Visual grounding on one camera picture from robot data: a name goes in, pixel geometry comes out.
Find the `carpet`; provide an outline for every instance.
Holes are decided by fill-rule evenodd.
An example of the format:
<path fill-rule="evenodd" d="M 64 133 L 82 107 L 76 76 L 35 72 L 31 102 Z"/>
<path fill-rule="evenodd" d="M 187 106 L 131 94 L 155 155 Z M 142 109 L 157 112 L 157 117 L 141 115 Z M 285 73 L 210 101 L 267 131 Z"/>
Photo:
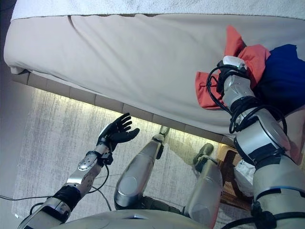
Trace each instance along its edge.
<path fill-rule="evenodd" d="M 24 130 L 14 198 L 53 195 L 76 169 L 87 151 L 94 149 L 100 130 L 120 115 L 35 89 Z M 140 133 L 132 141 L 118 144 L 113 153 L 114 161 L 109 166 L 110 177 L 101 189 L 112 209 L 117 180 L 132 158 L 160 129 L 160 125 L 141 119 L 132 118 L 132 121 L 134 128 L 140 128 Z M 212 156 L 216 157 L 218 143 L 171 129 L 163 155 L 155 162 L 144 194 L 182 209 L 198 177 L 191 166 L 192 159 L 207 142 L 214 145 Z M 102 169 L 94 185 L 99 186 L 105 176 L 106 170 Z M 15 201 L 12 213 L 24 218 L 33 204 L 44 200 Z M 104 211 L 108 211 L 107 205 L 102 196 L 95 192 L 79 202 L 69 221 Z M 221 204 L 215 228 L 248 216 L 246 211 Z"/>

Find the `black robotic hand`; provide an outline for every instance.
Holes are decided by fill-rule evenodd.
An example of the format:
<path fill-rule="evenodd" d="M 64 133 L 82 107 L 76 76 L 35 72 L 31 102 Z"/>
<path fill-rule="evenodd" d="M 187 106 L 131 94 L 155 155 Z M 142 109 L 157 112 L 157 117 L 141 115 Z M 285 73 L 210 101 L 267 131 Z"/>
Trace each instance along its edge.
<path fill-rule="evenodd" d="M 128 122 L 128 120 L 131 120 L 131 116 L 129 113 L 125 113 L 113 123 L 107 125 L 101 131 L 96 145 L 104 144 L 109 148 L 110 152 L 113 152 L 118 143 L 128 142 L 134 139 L 140 129 L 136 128 L 128 132 L 132 124 L 132 121 Z"/>

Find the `black cable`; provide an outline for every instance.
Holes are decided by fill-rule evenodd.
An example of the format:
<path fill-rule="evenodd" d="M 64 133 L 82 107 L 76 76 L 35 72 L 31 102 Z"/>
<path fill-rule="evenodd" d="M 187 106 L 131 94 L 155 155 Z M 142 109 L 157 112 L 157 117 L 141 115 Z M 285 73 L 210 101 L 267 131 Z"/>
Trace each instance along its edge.
<path fill-rule="evenodd" d="M 275 223 L 276 223 L 277 220 L 281 220 L 281 219 L 295 219 L 295 218 L 304 219 L 305 218 L 305 212 L 298 212 L 298 211 L 279 213 L 279 214 L 275 214 L 275 215 L 271 214 L 271 215 L 273 216 L 273 218 L 271 218 L 271 219 L 265 218 L 265 221 L 262 220 L 261 218 L 256 218 L 256 217 L 238 219 L 238 220 L 235 220 L 231 223 L 228 223 L 227 225 L 223 226 L 221 229 L 231 229 L 231 228 L 235 228 L 237 226 L 240 226 L 240 225 L 243 225 L 243 224 L 248 224 L 248 223 L 258 223 L 258 222 L 260 222 L 260 223 L 262 223 L 262 222 L 270 223 L 269 220 L 271 220 L 271 222 L 275 221 Z"/>
<path fill-rule="evenodd" d="M 14 4 L 12 4 L 11 6 L 5 8 L 5 9 L 1 9 L 0 12 L 3 12 L 3 11 L 6 11 L 6 10 L 9 10 L 10 8 L 12 8 L 13 6 L 15 6 L 17 0 L 14 2 Z"/>
<path fill-rule="evenodd" d="M 222 68 L 231 69 L 231 70 L 234 70 L 234 71 L 236 71 L 236 72 L 238 72 L 238 73 L 244 73 L 244 72 L 241 71 L 241 70 L 239 70 L 239 69 L 237 69 L 237 68 L 235 68 L 235 67 L 228 66 L 228 65 L 223 65 L 223 66 L 219 66 L 219 67 L 216 67 L 216 68 L 214 68 L 213 70 L 211 70 L 211 72 L 209 73 L 208 78 L 207 78 L 207 80 L 206 80 L 206 87 L 207 87 L 207 90 L 208 90 L 208 93 L 209 93 L 211 99 L 212 99 L 212 100 L 214 101 L 214 103 L 216 103 L 219 107 L 221 107 L 223 110 L 225 110 L 225 111 L 228 112 L 230 115 L 232 115 L 232 112 L 229 110 L 229 108 L 227 108 L 227 107 L 224 106 L 221 102 L 219 102 L 218 99 L 217 99 L 217 98 L 212 94 L 212 92 L 211 92 L 211 85 L 212 85 L 211 79 L 212 79 L 212 77 L 216 80 L 216 78 L 215 78 L 214 76 L 212 76 L 212 74 L 213 74 L 216 70 L 222 69 Z"/>
<path fill-rule="evenodd" d="M 240 71 L 239 69 L 236 69 L 235 67 L 233 66 L 228 66 L 228 65 L 223 65 L 223 66 L 219 66 L 219 67 L 216 67 L 214 68 L 213 70 L 211 70 L 211 72 L 209 73 L 208 75 L 208 78 L 206 80 L 206 86 L 207 86 L 207 90 L 208 90 L 208 93 L 211 97 L 211 99 L 219 106 L 221 107 L 223 110 L 225 110 L 226 112 L 228 112 L 232 118 L 231 118 L 231 121 L 230 121 L 230 126 L 229 126 L 229 132 L 231 134 L 233 134 L 235 131 L 238 132 L 238 131 L 241 131 L 244 129 L 244 126 L 248 123 L 248 121 L 250 120 L 250 118 L 259 110 L 261 109 L 267 109 L 268 111 L 273 111 L 273 113 L 275 113 L 278 118 L 281 119 L 282 123 L 283 123 L 283 132 L 287 135 L 287 122 L 285 120 L 285 117 L 283 115 L 283 113 L 278 110 L 277 108 L 273 107 L 273 106 L 270 106 L 270 105 L 265 105 L 263 104 L 260 100 L 258 100 L 257 98 L 255 97 L 250 97 L 249 99 L 246 99 L 246 103 L 244 103 L 244 105 L 241 105 L 239 106 L 235 111 L 231 112 L 226 106 L 224 106 L 221 102 L 218 101 L 218 99 L 212 94 L 211 92 L 211 79 L 213 78 L 217 83 L 217 79 L 212 75 L 216 70 L 218 69 L 222 69 L 222 68 L 227 68 L 227 69 L 231 69 L 231 70 L 234 70 L 238 73 L 241 73 L 243 74 L 244 72 L 243 71 Z M 255 108 L 253 111 L 251 111 L 248 115 L 246 115 L 246 117 L 242 120 L 242 122 L 237 125 L 236 124 L 236 119 L 237 117 L 244 111 L 250 109 L 250 108 Z"/>
<path fill-rule="evenodd" d="M 2 195 L 0 195 L 0 198 L 2 198 L 2 199 L 6 199 L 6 200 L 11 200 L 11 201 L 18 201 L 18 200 L 24 200 L 24 199 L 49 198 L 49 197 L 52 197 L 52 196 L 25 197 L 25 198 L 20 198 L 20 199 L 13 199 L 13 198 L 10 198 L 10 197 L 6 197 L 6 196 L 2 196 Z"/>
<path fill-rule="evenodd" d="M 38 205 L 42 205 L 43 203 L 37 203 L 37 204 L 34 204 L 31 209 L 30 209 L 30 215 L 33 213 L 33 209 L 34 207 L 38 206 Z"/>
<path fill-rule="evenodd" d="M 235 221 L 233 221 L 231 223 L 226 224 L 221 229 L 235 228 L 235 227 L 243 225 L 243 224 L 254 223 L 254 222 L 255 222 L 255 218 L 254 217 L 238 219 L 238 220 L 235 220 Z"/>
<path fill-rule="evenodd" d="M 95 190 L 97 190 L 97 191 L 104 197 L 104 199 L 105 199 L 105 201 L 106 201 L 106 203 L 107 203 L 107 206 L 108 206 L 109 211 L 112 211 L 112 209 L 111 209 L 111 207 L 110 207 L 110 203 L 109 203 L 108 199 L 106 198 L 106 196 L 105 196 L 100 190 L 98 190 L 96 187 L 92 186 L 92 188 L 94 188 Z"/>
<path fill-rule="evenodd" d="M 106 167 L 106 169 L 107 169 L 107 176 L 106 176 L 106 179 L 104 180 L 104 182 L 102 183 L 102 185 L 99 186 L 96 190 L 90 191 L 90 192 L 88 192 L 88 193 L 93 193 L 93 192 L 96 192 L 96 191 L 100 190 L 100 188 L 103 187 L 104 184 L 106 183 L 106 181 L 107 181 L 107 179 L 108 179 L 108 177 L 109 177 L 109 169 L 108 169 L 108 166 L 107 166 L 106 164 L 105 164 L 105 167 Z"/>

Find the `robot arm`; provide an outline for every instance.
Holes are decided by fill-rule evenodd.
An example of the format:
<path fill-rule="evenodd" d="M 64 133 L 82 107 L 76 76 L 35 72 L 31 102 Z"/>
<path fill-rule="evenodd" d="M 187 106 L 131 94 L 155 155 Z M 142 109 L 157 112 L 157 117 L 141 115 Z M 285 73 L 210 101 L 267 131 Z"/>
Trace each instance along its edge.
<path fill-rule="evenodd" d="M 268 111 L 277 110 L 255 98 L 243 60 L 225 56 L 219 66 L 222 70 L 217 92 L 223 95 L 232 115 L 230 132 L 236 131 L 235 147 L 256 168 L 252 209 L 252 215 L 260 221 L 256 226 L 303 228 L 305 176 L 289 157 L 285 121 L 283 131 Z"/>
<path fill-rule="evenodd" d="M 107 125 L 101 131 L 95 149 L 89 151 L 80 161 L 62 188 L 29 215 L 18 228 L 48 229 L 66 222 L 77 203 L 90 192 L 102 167 L 112 163 L 112 151 L 116 145 L 130 141 L 139 133 L 138 128 L 127 132 L 131 128 L 132 122 L 127 122 L 130 119 L 129 113 L 126 113 Z"/>

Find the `orange cloth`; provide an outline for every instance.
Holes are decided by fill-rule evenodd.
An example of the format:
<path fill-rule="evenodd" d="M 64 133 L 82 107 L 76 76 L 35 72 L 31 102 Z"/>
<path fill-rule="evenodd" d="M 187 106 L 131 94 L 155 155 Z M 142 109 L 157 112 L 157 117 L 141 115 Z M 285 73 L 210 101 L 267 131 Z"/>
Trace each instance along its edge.
<path fill-rule="evenodd" d="M 251 80 L 251 88 L 254 88 L 262 78 L 265 61 L 270 56 L 270 52 L 262 45 L 246 46 L 241 35 L 237 30 L 229 25 L 227 27 L 227 41 L 224 51 L 225 56 L 237 56 L 244 60 L 248 67 L 248 74 Z M 197 72 L 195 79 L 195 89 L 198 103 L 205 109 L 218 109 L 219 107 L 210 98 L 206 79 L 209 73 Z M 216 91 L 217 83 L 212 79 L 211 92 L 217 99 L 221 99 L 221 95 Z"/>

